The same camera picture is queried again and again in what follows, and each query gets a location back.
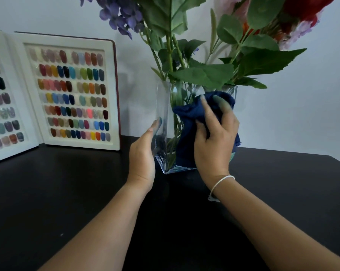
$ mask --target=white wall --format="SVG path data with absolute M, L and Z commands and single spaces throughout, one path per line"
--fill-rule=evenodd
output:
M 209 40 L 213 0 L 188 12 L 186 39 Z M 121 127 L 140 136 L 154 120 L 156 66 L 147 45 L 113 31 L 98 17 L 96 2 L 0 0 L 0 29 L 113 39 L 117 45 Z M 242 146 L 327 154 L 340 160 L 340 0 L 293 48 L 308 50 L 284 71 L 260 77 L 267 90 L 241 87 L 236 115 Z M 205 50 L 196 55 L 203 59 Z

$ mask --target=cloth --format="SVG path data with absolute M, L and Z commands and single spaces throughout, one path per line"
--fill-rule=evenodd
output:
M 213 95 L 218 95 L 226 100 L 231 108 L 234 108 L 235 100 L 228 93 L 222 91 L 213 91 L 205 93 L 205 99 L 209 106 L 213 110 L 214 114 L 221 123 L 222 111 L 218 104 L 213 100 Z M 196 134 L 196 123 L 195 120 L 205 124 L 207 129 L 207 138 L 210 137 L 209 129 L 205 123 L 205 112 L 201 104 L 200 96 L 197 96 L 192 104 L 184 106 L 176 106 L 172 108 L 172 111 L 179 115 L 180 119 L 184 123 L 183 131 L 181 132 L 180 140 L 176 148 L 176 164 L 183 167 L 196 168 L 194 160 L 194 141 Z M 240 145 L 239 135 L 236 134 L 232 152 L 236 151 L 236 147 Z

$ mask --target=clear vase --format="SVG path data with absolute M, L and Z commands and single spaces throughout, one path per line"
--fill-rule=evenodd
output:
M 223 86 L 220 90 L 236 98 L 237 86 Z M 194 98 L 209 90 L 206 87 L 159 81 L 157 85 L 156 118 L 161 117 L 162 124 L 153 138 L 152 151 L 164 174 L 191 170 L 176 164 L 176 147 L 184 127 L 179 116 L 172 112 L 177 105 L 191 104 Z

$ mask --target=black table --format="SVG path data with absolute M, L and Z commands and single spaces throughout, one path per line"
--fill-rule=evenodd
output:
M 0 270 L 36 270 L 124 184 L 128 150 L 41 145 L 0 162 Z M 239 148 L 230 171 L 244 187 L 340 255 L 340 162 L 330 156 Z M 267 269 L 197 171 L 163 175 L 136 222 L 124 270 Z

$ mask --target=person's left hand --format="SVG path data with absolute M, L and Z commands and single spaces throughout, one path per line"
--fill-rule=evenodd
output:
M 130 147 L 130 169 L 127 182 L 139 184 L 151 190 L 155 178 L 155 161 L 151 152 L 151 141 L 161 125 L 161 118 L 155 120 L 150 128 Z

